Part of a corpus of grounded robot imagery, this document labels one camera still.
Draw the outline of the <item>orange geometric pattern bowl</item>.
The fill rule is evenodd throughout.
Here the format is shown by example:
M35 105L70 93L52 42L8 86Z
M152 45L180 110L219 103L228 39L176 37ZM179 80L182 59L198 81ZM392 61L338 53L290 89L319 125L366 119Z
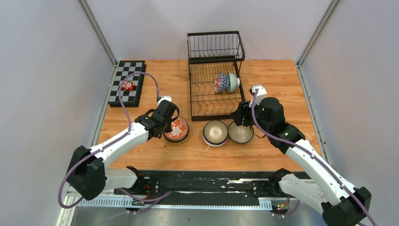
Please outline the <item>orange geometric pattern bowl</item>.
M214 79L214 91L219 93L227 88L228 79L223 72L217 72Z

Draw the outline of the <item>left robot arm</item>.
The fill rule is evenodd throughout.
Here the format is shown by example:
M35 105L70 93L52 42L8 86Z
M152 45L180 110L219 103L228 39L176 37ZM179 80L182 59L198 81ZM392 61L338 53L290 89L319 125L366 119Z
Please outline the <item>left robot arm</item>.
M64 182L68 182L85 200L96 198L104 190L126 188L132 194L140 194L144 181L132 167L110 169L109 166L127 151L159 138L171 131L171 123L176 120L174 113L179 108L170 96L163 96L156 109L139 116L125 130L109 140L90 148L80 146L75 149Z

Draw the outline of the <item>teal dashed pattern bowl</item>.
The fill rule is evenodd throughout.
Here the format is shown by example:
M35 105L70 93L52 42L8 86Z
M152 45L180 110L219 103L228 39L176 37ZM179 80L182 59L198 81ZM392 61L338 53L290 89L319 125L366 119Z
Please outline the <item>teal dashed pattern bowl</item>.
M233 73L228 73L226 77L228 79L227 91L232 93L240 86L240 78Z

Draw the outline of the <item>beige interior bowl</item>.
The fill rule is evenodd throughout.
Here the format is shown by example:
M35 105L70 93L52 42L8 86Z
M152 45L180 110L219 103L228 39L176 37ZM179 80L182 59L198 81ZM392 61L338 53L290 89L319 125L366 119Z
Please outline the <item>beige interior bowl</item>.
M219 143L228 138L227 126L220 120L209 121L203 128L202 134L212 143Z

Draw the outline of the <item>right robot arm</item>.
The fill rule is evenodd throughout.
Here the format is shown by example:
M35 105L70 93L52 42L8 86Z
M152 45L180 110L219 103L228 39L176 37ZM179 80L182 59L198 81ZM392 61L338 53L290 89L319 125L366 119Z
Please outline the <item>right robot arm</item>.
M343 178L313 149L297 127L286 122L278 99L266 97L256 104L241 102L231 117L238 126L258 127L275 148L299 164L315 183L312 186L281 168L269 176L272 195L289 194L298 198L320 213L328 226L360 225L364 218L376 225L368 212L371 193Z

